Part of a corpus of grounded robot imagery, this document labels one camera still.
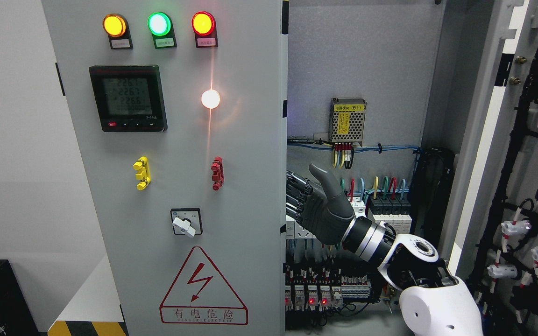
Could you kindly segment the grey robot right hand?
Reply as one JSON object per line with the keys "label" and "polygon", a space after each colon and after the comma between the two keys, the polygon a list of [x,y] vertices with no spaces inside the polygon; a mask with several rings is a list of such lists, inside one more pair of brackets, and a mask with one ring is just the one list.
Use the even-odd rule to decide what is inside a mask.
{"label": "grey robot right hand", "polygon": [[286,173],[286,213],[325,245],[341,242],[354,211],[335,176],[314,164],[308,170],[319,183]]}

